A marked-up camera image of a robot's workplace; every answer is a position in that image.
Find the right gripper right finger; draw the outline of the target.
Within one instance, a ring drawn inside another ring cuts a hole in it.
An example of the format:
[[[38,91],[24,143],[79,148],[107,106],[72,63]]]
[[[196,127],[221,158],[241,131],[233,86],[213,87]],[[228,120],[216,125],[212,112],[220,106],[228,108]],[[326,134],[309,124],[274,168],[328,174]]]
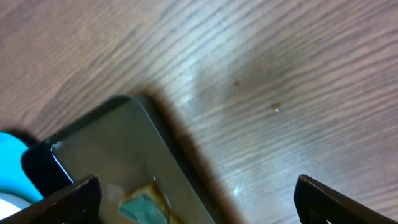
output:
[[[307,175],[297,179],[294,204],[304,224],[397,224]]]

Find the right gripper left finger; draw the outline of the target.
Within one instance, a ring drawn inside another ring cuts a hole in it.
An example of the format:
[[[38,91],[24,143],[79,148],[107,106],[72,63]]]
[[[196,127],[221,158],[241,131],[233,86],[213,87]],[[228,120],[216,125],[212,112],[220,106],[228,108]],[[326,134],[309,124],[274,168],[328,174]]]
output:
[[[95,224],[102,196],[100,179],[91,174],[1,220],[1,224]]]

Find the green yellow sponge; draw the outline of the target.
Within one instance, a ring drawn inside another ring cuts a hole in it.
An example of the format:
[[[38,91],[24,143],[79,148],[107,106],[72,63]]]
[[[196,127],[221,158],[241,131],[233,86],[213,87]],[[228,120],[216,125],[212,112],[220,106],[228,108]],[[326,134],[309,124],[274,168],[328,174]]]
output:
[[[119,211],[140,224],[184,224],[172,211],[155,181],[124,193]]]

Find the white plate with red stain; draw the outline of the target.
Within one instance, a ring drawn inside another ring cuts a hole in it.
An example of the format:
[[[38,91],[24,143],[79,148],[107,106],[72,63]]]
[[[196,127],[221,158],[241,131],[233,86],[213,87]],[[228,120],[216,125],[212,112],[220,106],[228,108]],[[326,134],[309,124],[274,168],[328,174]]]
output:
[[[0,199],[0,219],[3,220],[11,215],[31,206],[32,204],[18,196],[2,193]]]

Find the teal plastic tray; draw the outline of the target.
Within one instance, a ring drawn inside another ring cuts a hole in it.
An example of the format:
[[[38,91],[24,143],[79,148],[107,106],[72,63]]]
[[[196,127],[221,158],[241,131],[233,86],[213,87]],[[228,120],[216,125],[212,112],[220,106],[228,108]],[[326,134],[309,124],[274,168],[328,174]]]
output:
[[[1,132],[1,193],[36,203],[43,196],[25,175],[21,164],[22,155],[27,149],[20,139]]]

